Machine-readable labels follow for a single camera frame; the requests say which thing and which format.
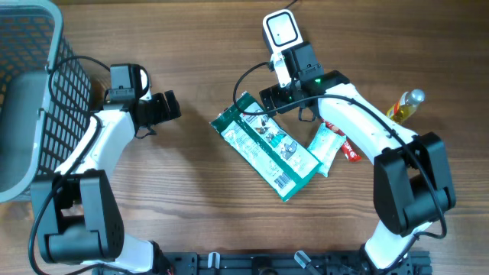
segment yellow bottle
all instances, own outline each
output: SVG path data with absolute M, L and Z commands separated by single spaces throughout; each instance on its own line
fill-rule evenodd
M 421 89 L 405 92 L 399 101 L 387 111 L 387 117 L 397 124 L 402 124 L 418 109 L 419 104 L 424 100 L 425 93 Z

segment wooden table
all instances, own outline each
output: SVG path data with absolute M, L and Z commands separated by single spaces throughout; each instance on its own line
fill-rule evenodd
M 232 102 L 238 77 L 270 55 L 263 17 L 283 2 L 183 2 L 61 6 L 75 51 L 104 63 L 139 63 L 153 92 L 173 89 L 182 117 L 132 141 L 111 180 L 127 233 L 164 251 L 355 250 L 372 234 L 373 167 L 338 154 L 289 202 L 260 178 L 209 122 Z M 292 8 L 326 70 L 340 70 L 380 110 L 407 90 L 426 102 L 405 124 L 448 148 L 457 206 L 443 241 L 423 238 L 436 274 L 489 270 L 489 5 L 460 1 L 307 1 Z M 102 86 L 108 75 L 85 63 Z M 265 69 L 241 86 L 257 96 L 276 83 Z M 277 117 L 307 145 L 318 123 Z M 0 273 L 30 273 L 27 203 L 0 206 Z M 43 265 L 49 272 L 71 270 Z

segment red wrapper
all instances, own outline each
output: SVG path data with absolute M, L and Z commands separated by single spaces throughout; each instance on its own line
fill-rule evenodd
M 344 136 L 345 133 L 343 133 L 342 130 L 340 130 L 338 127 L 334 126 L 332 123 L 327 122 L 326 120 L 322 119 L 324 123 L 326 123 L 326 127 L 329 128 L 329 130 L 335 132 L 336 134 L 339 134 L 341 136 Z M 345 156 L 348 160 L 351 162 L 359 161 L 361 160 L 361 157 L 359 154 L 357 154 L 353 148 L 351 147 L 350 143 L 348 140 L 345 141 L 345 143 L 342 145 L 342 151 L 345 153 Z

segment gray basket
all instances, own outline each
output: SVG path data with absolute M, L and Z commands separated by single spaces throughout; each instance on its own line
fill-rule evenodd
M 62 111 L 47 89 L 46 65 L 72 55 L 55 4 L 0 0 L 0 202 L 29 200 L 32 179 L 53 174 L 89 126 L 85 114 Z M 54 75 L 54 95 L 68 106 L 88 110 L 90 90 L 78 60 Z

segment bottle cap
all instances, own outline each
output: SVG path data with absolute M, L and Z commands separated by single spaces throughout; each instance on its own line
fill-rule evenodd
M 407 97 L 407 102 L 412 105 L 418 105 L 425 101 L 425 93 L 421 89 L 414 89 Z

